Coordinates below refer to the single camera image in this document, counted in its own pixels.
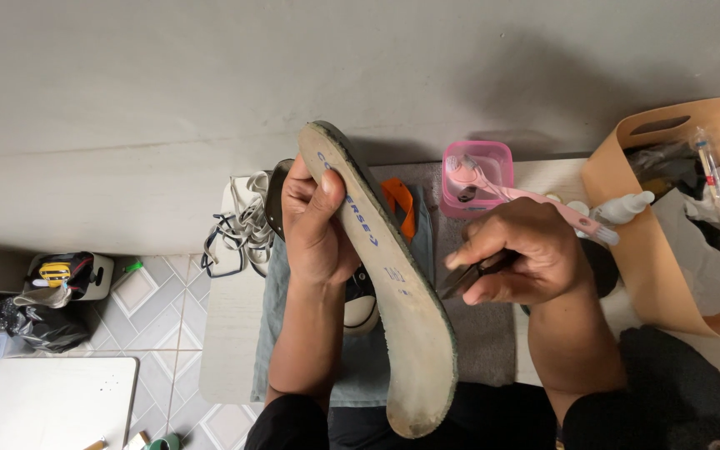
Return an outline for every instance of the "toothbrush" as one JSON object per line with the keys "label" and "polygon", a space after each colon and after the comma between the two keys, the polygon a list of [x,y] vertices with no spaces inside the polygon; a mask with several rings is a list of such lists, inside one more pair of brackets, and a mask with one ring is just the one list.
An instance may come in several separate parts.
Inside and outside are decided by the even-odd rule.
{"label": "toothbrush", "polygon": [[490,182],[485,178],[483,169],[479,167],[479,164],[477,164],[474,158],[468,155],[463,155],[459,160],[456,156],[448,156],[446,157],[445,164],[446,174],[449,176],[449,179],[455,183],[478,187],[508,202],[518,197],[528,197],[538,203],[551,203],[555,205],[555,208],[571,227],[589,236],[595,236],[609,245],[618,244],[618,233],[560,202],[556,202],[540,194],[535,194],[535,192],[514,189],[512,187],[507,188]]}

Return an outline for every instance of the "hand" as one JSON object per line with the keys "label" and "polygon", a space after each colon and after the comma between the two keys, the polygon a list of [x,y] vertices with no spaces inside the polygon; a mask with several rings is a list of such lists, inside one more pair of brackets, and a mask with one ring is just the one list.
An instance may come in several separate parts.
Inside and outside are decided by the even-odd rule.
{"label": "hand", "polygon": [[360,258],[333,217],[345,199],[341,177],[334,170],[325,170],[318,186],[298,155],[282,187],[282,225],[291,280],[311,286],[334,286],[348,280]]}
{"label": "hand", "polygon": [[595,292],[593,272],[574,228],[549,203],[519,198],[499,205],[468,223],[463,239],[446,257],[449,269],[484,260],[503,248],[522,254],[512,267],[477,280],[463,295],[468,304],[537,304],[577,290]]}

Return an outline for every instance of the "spray bottle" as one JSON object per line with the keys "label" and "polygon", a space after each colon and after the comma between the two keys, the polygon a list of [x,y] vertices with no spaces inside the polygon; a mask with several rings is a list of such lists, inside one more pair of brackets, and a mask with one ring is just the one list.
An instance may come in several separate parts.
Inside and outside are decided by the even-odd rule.
{"label": "spray bottle", "polygon": [[613,227],[633,220],[635,215],[643,212],[654,200],[655,194],[648,190],[640,194],[627,194],[595,207],[590,211],[590,218],[605,227]]}

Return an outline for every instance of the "person's left hand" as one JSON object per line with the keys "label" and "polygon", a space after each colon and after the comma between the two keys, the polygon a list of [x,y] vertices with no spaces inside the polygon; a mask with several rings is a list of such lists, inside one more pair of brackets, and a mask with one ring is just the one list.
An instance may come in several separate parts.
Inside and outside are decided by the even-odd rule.
{"label": "person's left hand", "polygon": [[360,258],[333,217],[345,199],[341,177],[334,170],[325,170],[318,186],[302,156],[297,155],[282,187],[282,225],[291,280],[313,286],[348,280]]}

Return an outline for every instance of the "scissors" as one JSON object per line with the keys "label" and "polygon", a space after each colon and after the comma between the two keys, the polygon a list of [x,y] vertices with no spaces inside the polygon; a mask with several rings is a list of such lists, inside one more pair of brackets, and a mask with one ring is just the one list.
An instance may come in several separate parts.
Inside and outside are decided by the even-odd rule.
{"label": "scissors", "polygon": [[503,249],[494,253],[485,260],[475,262],[471,265],[462,265],[451,271],[441,283],[440,289],[445,289],[441,300],[450,299],[455,295],[463,295],[480,278],[485,275],[494,274],[504,268],[512,266],[515,260],[521,257],[521,253],[515,250]]}

